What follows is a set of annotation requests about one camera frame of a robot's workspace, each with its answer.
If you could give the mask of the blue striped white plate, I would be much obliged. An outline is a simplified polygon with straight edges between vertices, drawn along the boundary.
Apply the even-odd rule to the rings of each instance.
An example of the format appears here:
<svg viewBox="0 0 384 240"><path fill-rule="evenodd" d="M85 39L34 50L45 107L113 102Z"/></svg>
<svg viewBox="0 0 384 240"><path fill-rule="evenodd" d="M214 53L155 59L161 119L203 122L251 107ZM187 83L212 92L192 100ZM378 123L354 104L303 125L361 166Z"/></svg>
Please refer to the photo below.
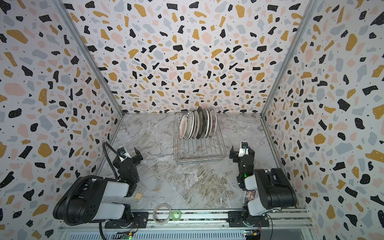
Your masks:
<svg viewBox="0 0 384 240"><path fill-rule="evenodd" d="M195 111L194 110L189 111L187 140L191 139L193 136L195 123L196 123Z"/></svg>

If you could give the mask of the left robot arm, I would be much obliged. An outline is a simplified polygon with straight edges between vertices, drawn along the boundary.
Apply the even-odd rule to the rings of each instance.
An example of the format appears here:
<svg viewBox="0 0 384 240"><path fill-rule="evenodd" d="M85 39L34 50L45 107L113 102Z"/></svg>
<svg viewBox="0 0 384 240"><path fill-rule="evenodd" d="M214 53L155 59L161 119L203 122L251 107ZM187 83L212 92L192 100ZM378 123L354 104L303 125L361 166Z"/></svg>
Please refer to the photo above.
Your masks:
<svg viewBox="0 0 384 240"><path fill-rule="evenodd" d="M134 194L140 177L137 165L143 160L140 151L131 157L123 147L118 149L111 166L118 171L118 178L103 178L89 175L79 177L59 200L53 210L53 217L68 226L87 223L116 221L128 226L134 220L128 204L106 203L105 198L129 198Z"/></svg>

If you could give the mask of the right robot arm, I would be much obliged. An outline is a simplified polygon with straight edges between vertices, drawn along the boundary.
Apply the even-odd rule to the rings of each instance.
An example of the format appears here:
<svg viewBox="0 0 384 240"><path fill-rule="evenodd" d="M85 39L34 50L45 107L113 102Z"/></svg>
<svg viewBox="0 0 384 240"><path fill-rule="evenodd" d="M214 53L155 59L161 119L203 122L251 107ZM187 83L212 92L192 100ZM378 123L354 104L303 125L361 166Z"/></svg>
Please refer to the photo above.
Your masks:
<svg viewBox="0 0 384 240"><path fill-rule="evenodd" d="M238 164L239 188L246 192L246 196L256 192L256 197L246 200L240 212L229 212L231 227L268 227L268 213L297 205L296 193L284 171L280 168L255 169L255 155L247 142L242 142L238 151L230 150L229 158Z"/></svg>

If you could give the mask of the small wooden block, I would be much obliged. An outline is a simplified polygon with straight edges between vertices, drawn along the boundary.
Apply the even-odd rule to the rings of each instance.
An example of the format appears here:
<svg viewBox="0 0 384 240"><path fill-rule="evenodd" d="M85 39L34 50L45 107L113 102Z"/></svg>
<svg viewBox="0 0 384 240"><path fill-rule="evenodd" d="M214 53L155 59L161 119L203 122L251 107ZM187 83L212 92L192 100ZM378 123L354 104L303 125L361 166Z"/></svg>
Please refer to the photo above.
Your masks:
<svg viewBox="0 0 384 240"><path fill-rule="evenodd" d="M142 193L137 193L136 196L135 196L135 200L141 200L142 197L143 197Z"/></svg>

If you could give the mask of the colourful card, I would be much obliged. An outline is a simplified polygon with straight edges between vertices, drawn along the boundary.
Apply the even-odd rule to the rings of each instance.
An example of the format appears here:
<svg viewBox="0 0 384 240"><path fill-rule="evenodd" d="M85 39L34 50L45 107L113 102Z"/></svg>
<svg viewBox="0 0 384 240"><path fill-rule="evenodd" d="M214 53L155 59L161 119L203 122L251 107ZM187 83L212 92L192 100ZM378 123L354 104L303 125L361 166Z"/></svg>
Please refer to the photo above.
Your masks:
<svg viewBox="0 0 384 240"><path fill-rule="evenodd" d="M246 190L245 196L244 196L244 202L250 202L255 200L258 197L258 191L257 190Z"/></svg>

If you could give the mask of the watermelon blue rim plate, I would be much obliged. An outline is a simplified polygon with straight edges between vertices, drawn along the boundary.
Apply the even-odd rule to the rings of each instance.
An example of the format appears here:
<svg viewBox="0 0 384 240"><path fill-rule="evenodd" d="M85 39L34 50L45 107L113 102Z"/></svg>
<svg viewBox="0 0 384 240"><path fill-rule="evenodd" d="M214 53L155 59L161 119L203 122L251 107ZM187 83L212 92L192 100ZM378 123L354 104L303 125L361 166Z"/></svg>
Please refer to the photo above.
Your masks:
<svg viewBox="0 0 384 240"><path fill-rule="evenodd" d="M210 134L211 134L211 128L212 128L212 117L211 117L211 109L210 109Z"/></svg>

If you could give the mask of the green rim rear plate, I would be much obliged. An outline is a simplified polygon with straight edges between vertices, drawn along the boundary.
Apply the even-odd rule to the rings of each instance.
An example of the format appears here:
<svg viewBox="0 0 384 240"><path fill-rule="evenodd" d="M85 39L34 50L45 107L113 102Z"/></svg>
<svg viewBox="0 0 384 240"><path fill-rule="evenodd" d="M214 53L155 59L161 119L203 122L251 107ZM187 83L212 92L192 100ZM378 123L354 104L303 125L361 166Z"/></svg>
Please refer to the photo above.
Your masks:
<svg viewBox="0 0 384 240"><path fill-rule="evenodd" d="M213 109L211 109L211 117L212 117L212 128L211 128L210 136L213 137L216 133L216 128L217 128L217 115Z"/></svg>

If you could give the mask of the green rim eat plate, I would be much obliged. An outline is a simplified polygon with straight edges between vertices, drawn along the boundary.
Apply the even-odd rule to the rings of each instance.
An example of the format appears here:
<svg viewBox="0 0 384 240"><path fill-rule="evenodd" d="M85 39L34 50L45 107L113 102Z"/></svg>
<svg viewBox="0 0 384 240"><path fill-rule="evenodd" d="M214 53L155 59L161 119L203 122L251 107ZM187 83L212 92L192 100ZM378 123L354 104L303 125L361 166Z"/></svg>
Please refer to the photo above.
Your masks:
<svg viewBox="0 0 384 240"><path fill-rule="evenodd" d="M210 134L210 110L209 109L205 109L205 126L206 126L206 129L204 131L204 134L205 134L204 137L208 138Z"/></svg>

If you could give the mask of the orange sunburst plate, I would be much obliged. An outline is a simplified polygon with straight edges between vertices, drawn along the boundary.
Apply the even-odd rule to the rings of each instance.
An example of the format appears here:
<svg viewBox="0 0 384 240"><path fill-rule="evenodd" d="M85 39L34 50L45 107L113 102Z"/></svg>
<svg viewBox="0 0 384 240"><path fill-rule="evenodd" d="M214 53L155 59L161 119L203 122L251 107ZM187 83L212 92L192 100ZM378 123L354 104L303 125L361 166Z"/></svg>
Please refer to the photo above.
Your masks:
<svg viewBox="0 0 384 240"><path fill-rule="evenodd" d="M192 139L195 139L197 137L199 126L200 126L200 118L197 110L194 110L194 119L195 119L195 123L194 123Z"/></svg>
<svg viewBox="0 0 384 240"><path fill-rule="evenodd" d="M180 140L183 140L186 135L187 131L187 123L188 123L188 116L187 114L184 114L181 118L180 126L179 126L179 138Z"/></svg>

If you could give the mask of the orange sunburst plate front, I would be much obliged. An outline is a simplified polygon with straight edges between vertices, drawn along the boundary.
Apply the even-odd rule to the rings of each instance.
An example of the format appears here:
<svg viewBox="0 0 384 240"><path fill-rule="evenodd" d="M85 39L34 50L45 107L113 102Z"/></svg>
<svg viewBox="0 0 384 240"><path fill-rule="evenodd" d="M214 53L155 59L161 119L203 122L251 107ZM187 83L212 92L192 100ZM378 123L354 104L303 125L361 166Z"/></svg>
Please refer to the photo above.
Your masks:
<svg viewBox="0 0 384 240"><path fill-rule="evenodd" d="M184 114L181 118L180 126L179 126L179 138L180 140L183 140L186 135L187 131L187 123L188 123L188 116L187 114Z"/></svg>

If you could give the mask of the clear tape roll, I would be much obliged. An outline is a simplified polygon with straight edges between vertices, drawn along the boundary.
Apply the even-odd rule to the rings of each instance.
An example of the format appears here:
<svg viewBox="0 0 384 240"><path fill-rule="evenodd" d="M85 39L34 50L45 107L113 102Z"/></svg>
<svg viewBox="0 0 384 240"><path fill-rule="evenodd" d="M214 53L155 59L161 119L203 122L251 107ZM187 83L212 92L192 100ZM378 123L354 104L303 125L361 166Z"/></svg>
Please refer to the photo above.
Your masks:
<svg viewBox="0 0 384 240"><path fill-rule="evenodd" d="M157 225L166 225L171 219L172 209L167 204L159 204L153 210L153 221Z"/></svg>

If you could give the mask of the green tape roll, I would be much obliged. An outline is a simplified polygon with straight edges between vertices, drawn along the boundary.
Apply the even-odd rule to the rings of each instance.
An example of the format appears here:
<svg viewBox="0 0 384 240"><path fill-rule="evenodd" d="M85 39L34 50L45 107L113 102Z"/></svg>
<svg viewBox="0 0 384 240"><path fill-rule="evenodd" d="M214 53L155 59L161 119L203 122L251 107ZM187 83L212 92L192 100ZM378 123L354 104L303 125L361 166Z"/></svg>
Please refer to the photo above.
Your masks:
<svg viewBox="0 0 384 240"><path fill-rule="evenodd" d="M179 221L182 217L182 212L180 210L174 210L171 214L173 221Z"/></svg>

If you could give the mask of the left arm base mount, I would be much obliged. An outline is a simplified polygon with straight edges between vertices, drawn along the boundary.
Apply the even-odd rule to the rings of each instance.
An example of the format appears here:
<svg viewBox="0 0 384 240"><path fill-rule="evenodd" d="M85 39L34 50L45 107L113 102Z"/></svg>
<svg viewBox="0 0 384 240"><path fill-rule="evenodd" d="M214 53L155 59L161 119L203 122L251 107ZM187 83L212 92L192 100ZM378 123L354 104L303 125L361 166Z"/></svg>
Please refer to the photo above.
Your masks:
<svg viewBox="0 0 384 240"><path fill-rule="evenodd" d="M110 220L105 223L105 229L136 230L145 229L149 219L149 212L132 212L119 220Z"/></svg>

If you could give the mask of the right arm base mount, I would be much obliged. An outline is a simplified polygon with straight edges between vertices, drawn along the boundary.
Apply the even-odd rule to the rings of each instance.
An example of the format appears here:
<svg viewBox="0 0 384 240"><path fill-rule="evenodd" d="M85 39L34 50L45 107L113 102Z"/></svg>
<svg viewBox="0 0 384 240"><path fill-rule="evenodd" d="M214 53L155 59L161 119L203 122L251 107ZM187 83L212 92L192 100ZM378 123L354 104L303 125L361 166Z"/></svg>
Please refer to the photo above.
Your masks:
<svg viewBox="0 0 384 240"><path fill-rule="evenodd" d="M266 216L251 216L244 211L229 211L227 222L230 228L242 227L269 227L270 223Z"/></svg>

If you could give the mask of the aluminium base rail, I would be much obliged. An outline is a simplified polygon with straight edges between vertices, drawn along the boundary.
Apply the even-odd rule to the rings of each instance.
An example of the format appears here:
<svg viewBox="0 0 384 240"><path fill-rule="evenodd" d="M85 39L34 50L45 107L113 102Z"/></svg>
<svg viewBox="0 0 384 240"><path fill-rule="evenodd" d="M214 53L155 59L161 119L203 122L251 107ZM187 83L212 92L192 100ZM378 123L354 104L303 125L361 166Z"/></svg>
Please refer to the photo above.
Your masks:
<svg viewBox="0 0 384 240"><path fill-rule="evenodd" d="M59 228L59 240L315 240L317 236L307 211L304 209L284 209L267 214L269 227L230 228L227 210L181 210L179 221L172 218L166 225L153 221L153 211L149 212L145 229L117 230L100 229L99 224L85 224L75 227L66 225Z"/></svg>

